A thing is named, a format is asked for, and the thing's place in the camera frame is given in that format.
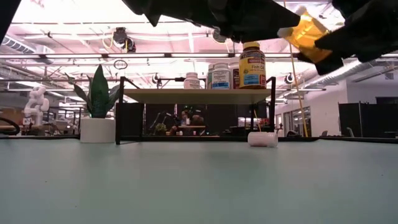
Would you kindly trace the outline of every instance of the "yellow bottle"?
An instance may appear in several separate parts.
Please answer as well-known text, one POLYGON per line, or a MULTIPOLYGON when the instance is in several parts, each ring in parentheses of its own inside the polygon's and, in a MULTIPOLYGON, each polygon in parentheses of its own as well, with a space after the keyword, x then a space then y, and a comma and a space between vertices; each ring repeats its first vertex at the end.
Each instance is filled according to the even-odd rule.
POLYGON ((310 16, 305 7, 300 7, 296 14, 301 16, 298 26, 279 29, 278 36, 298 48, 313 63, 318 63, 327 58, 332 51, 315 47, 315 41, 329 33, 329 30, 310 16))
POLYGON ((239 89, 266 88, 266 56, 257 42, 243 44, 239 60, 239 89))

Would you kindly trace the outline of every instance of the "person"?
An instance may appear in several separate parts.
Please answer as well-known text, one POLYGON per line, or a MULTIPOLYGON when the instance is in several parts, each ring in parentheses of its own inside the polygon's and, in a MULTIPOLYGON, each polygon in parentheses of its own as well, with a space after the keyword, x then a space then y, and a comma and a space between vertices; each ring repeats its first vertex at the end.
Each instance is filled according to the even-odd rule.
MULTIPOLYGON (((192 107, 186 106, 184 109, 181 111, 181 121, 180 121, 180 126, 186 122, 188 118, 190 118, 190 114, 194 113, 192 111, 192 107)), ((202 115, 200 114, 194 114, 190 118, 190 124, 188 126, 205 126, 205 119, 203 118, 202 115)), ((177 135, 177 131, 183 131, 183 135, 188 136, 190 135, 191 131, 196 131, 196 135, 199 136, 200 132, 203 131, 203 128, 179 128, 177 125, 172 126, 170 129, 170 135, 174 136, 177 135)))

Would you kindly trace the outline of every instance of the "wooden shelf board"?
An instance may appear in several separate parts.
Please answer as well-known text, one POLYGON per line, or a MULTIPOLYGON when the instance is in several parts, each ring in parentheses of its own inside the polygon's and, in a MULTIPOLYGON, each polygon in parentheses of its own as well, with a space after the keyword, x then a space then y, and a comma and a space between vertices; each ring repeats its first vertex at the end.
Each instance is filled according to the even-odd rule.
POLYGON ((125 89, 124 94, 140 103, 169 104, 236 104, 250 105, 271 95, 268 90, 184 90, 184 89, 125 89))

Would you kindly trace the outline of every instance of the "white robot figure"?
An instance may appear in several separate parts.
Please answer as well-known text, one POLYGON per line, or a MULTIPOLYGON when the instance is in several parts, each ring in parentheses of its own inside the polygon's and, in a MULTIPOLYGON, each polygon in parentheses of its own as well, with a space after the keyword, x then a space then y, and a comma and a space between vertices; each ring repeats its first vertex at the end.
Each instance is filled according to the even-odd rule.
POLYGON ((34 87, 29 93, 29 101, 27 102, 24 114, 24 125, 29 125, 32 122, 31 116, 36 116, 35 125, 41 125, 43 121, 43 112, 49 110, 50 102, 48 99, 44 98, 45 87, 34 87))

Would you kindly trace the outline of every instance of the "yellow pole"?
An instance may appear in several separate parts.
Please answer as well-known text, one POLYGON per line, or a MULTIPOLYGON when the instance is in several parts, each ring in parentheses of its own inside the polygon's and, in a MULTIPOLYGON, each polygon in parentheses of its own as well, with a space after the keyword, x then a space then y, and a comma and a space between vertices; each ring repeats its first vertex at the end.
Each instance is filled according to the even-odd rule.
POLYGON ((305 137, 308 137, 307 123, 305 122, 303 102, 301 100, 301 94, 300 94, 300 91, 299 91, 299 84, 297 83, 297 76, 296 76, 296 71, 295 71, 295 68, 294 68, 293 50, 292 50, 292 44, 291 43, 289 43, 289 49, 290 49, 290 59, 292 60, 294 83, 296 85, 298 101, 300 102, 300 110, 301 110, 301 116, 302 116, 302 119, 303 119, 304 134, 305 134, 305 137))

